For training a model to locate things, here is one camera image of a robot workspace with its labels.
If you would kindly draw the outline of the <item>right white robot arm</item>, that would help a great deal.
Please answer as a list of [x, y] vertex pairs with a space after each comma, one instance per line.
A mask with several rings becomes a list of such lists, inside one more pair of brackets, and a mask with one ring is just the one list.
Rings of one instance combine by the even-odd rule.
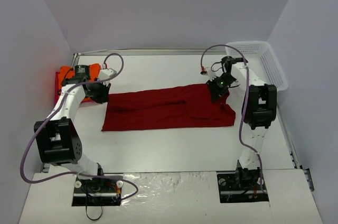
[[212, 102], [228, 94], [235, 82], [245, 91], [239, 128], [243, 151], [234, 175], [236, 186], [245, 189], [262, 176], [260, 151], [265, 134], [276, 119], [277, 87], [259, 78], [243, 58], [226, 56], [219, 63], [223, 71], [220, 76], [212, 70], [207, 72]]

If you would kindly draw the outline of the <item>dark red t-shirt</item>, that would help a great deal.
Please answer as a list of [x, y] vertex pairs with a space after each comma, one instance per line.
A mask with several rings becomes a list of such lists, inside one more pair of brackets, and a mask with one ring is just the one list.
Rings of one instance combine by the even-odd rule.
[[109, 95], [102, 131], [229, 127], [227, 96], [212, 102], [205, 83]]

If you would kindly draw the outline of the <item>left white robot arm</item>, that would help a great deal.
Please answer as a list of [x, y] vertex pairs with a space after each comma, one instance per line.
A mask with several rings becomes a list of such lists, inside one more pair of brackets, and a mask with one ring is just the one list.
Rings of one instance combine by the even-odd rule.
[[34, 125], [37, 148], [44, 164], [65, 167], [80, 179], [88, 179], [87, 185], [94, 191], [101, 191], [106, 185], [103, 169], [83, 154], [73, 121], [85, 98], [99, 104], [108, 101], [110, 80], [117, 72], [103, 67], [94, 77], [86, 65], [75, 66], [72, 71], [74, 75], [66, 76], [61, 82], [60, 97], [51, 119]]

